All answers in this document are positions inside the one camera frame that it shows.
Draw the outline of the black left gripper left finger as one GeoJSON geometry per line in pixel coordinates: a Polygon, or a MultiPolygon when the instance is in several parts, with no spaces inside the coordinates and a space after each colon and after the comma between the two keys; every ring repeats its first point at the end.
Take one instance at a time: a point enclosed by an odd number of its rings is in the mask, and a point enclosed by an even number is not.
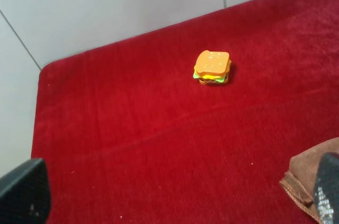
{"type": "Polygon", "coordinates": [[[50,209],[44,159],[31,158],[1,177],[1,223],[46,223],[50,209]]]}

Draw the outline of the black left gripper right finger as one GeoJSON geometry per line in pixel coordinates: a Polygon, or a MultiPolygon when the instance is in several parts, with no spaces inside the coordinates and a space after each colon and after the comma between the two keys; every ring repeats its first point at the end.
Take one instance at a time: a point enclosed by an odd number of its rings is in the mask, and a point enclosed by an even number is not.
{"type": "Polygon", "coordinates": [[[322,155],[315,178],[314,204],[321,223],[338,223],[338,154],[322,155]]]}

